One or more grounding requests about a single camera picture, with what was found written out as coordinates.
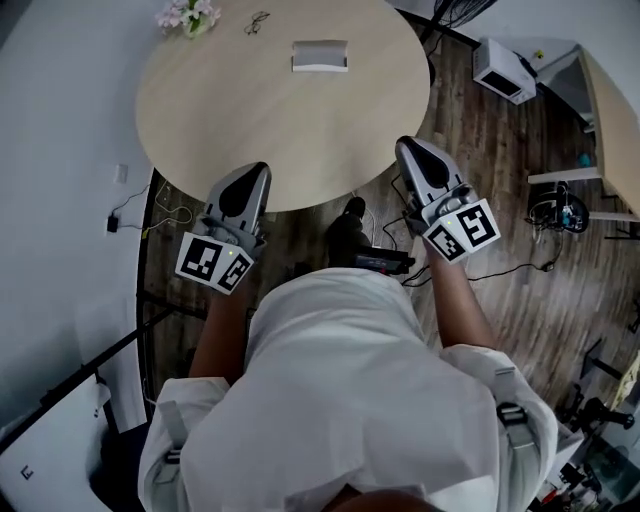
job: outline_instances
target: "black pole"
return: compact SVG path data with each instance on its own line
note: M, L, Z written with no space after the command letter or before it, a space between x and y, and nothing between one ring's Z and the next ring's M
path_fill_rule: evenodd
M62 398L67 396L71 391L73 391L76 387L78 387L83 381L89 378L93 373L95 373L95 371L98 368L100 368L100 366L102 366L109 359L115 356L129 343L136 340L138 336L147 332L154 325L156 325L157 323L167 318L173 312L174 312L174 309L172 307L167 307L167 309L158 313L156 316L152 317L150 320L142 324L141 327L138 327L135 331L130 332L120 341L111 345L102 354L97 356L87 365L83 365L76 373L71 375L71 377L69 377L64 382L62 382L62 384L60 384L58 387L52 389L49 393L47 393L40 400L40 404L43 407L47 407L52 402L54 404L59 402Z
M436 29L438 23L440 23L440 20L444 17L449 7L451 7L452 3L453 0L445 0L444 2L442 2L442 4L440 4L440 7L433 13L432 18L428 20L429 24L424 28L422 34L420 35L420 42L423 45L427 42L429 36L433 34L433 31Z

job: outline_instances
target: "flower vase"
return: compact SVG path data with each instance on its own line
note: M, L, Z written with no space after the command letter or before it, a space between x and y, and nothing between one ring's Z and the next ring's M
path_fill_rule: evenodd
M213 23L211 23L212 21L214 20L211 18L200 16L200 18L193 20L188 25L183 25L182 30L184 31L185 36L189 39L193 39L209 30L213 26Z

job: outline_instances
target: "microwave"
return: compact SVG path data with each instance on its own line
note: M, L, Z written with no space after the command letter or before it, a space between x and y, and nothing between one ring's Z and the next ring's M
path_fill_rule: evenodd
M518 56L493 39L473 52L473 81L520 105L536 96L536 81Z

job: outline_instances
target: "strap buckle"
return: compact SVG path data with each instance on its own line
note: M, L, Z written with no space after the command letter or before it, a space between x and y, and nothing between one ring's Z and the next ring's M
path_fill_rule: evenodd
M166 464L180 464L180 452L182 450L172 449L169 450L165 456L164 461Z
M522 407L510 402L504 402L498 406L497 412L514 450L535 445L533 434L527 425L529 417Z

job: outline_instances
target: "desk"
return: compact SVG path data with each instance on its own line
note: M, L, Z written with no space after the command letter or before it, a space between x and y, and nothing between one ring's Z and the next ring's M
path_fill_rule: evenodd
M640 222L640 128L638 118L609 75L584 48L578 58L594 115L597 167L529 176L530 184L601 178L635 215L592 212L590 219Z
M268 211L335 199L394 161L429 101L424 50L384 0L222 0L218 24L195 40L167 38L138 90L136 122L149 159L204 201L242 165L273 173ZM257 34L244 28L266 11ZM292 43L348 41L347 73L292 73Z

